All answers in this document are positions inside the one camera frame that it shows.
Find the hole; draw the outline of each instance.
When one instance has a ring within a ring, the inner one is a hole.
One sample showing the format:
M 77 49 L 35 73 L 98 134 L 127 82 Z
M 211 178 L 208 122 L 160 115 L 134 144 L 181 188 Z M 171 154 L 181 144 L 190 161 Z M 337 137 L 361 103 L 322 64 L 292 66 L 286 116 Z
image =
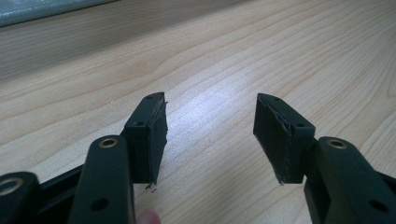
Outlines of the hole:
M 115 138 L 107 138 L 99 143 L 99 147 L 114 147 L 118 142 Z
M 386 205 L 383 203 L 377 201 L 377 200 L 370 200 L 369 201 L 370 206 L 372 206 L 375 210 L 378 210 L 380 212 L 388 212 L 388 208 Z
M 145 124 L 143 121 L 134 122 L 134 126 L 143 126 L 143 124 Z
M 94 212 L 98 212 L 105 209 L 107 205 L 108 205 L 108 199 L 101 198 L 91 204 L 91 210 Z
M 336 139 L 327 140 L 327 144 L 329 144 L 331 147 L 336 147 L 339 149 L 347 149 L 347 144 Z
M 0 183 L 0 196 L 7 195 L 18 189 L 23 183 L 23 180 L 18 177 L 9 178 Z

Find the wood grain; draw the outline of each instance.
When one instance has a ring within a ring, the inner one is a hole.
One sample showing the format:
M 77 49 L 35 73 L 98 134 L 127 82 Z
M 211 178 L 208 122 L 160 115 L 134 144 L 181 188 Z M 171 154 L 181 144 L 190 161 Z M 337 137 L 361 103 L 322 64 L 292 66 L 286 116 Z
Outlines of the wood grain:
M 0 28 L 0 175 L 48 180 L 165 91 L 163 223 L 309 223 L 252 134 L 258 92 L 396 176 L 394 1 L 119 1 Z

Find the black bracket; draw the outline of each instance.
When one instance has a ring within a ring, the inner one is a hole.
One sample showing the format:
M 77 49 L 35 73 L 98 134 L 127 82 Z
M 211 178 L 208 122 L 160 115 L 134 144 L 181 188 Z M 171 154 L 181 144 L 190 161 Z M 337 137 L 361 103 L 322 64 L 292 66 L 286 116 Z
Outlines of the black bracket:
M 165 108 L 163 92 L 146 96 L 121 135 L 93 141 L 85 164 L 41 185 L 28 172 L 0 176 L 0 224 L 134 223 L 133 183 L 157 183 Z
M 253 132 L 281 184 L 305 182 L 313 223 L 396 223 L 396 179 L 377 173 L 348 141 L 314 138 L 315 126 L 259 93 Z

